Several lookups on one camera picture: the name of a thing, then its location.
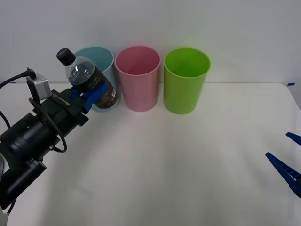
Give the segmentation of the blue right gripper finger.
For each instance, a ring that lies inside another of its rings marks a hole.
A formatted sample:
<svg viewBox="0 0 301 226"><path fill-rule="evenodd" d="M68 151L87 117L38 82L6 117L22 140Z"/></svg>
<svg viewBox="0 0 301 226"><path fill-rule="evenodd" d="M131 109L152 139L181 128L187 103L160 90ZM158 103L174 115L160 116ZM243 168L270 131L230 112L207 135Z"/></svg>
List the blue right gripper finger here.
<svg viewBox="0 0 301 226"><path fill-rule="evenodd" d="M296 134L291 133L291 132L287 132L286 136L289 137L291 140L293 140L295 143L301 145L301 136L296 135Z"/></svg>
<svg viewBox="0 0 301 226"><path fill-rule="evenodd" d="M301 174L295 171L293 168L289 167L278 158L276 158L271 153L267 152L265 156L277 170L277 172L282 176L282 178L287 182L290 189L300 198L301 197Z"/></svg>

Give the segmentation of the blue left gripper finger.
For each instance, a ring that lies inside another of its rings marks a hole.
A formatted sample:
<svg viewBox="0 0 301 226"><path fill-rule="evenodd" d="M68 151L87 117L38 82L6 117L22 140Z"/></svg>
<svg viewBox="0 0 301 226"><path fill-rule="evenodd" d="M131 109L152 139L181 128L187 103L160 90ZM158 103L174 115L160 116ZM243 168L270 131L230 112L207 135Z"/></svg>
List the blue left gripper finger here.
<svg viewBox="0 0 301 226"><path fill-rule="evenodd" d="M77 90L76 87L70 88L71 95L69 96L69 99L77 99L81 96L81 92Z"/></svg>
<svg viewBox="0 0 301 226"><path fill-rule="evenodd" d="M84 104L82 106L82 112L84 114L87 114L91 110L92 105L96 105L100 109L108 108L107 102L109 98L106 97L106 93L109 91L109 86L109 82L104 81L93 91L81 95L84 99Z"/></svg>

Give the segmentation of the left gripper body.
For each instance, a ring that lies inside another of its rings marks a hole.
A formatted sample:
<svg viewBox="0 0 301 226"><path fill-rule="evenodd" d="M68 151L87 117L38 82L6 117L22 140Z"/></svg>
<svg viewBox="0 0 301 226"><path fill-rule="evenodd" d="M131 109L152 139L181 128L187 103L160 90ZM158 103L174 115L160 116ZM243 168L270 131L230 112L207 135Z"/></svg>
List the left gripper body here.
<svg viewBox="0 0 301 226"><path fill-rule="evenodd" d="M88 117L84 107L86 99L75 94L73 89L34 90L36 134L41 138L66 137L77 126L83 126Z"/></svg>

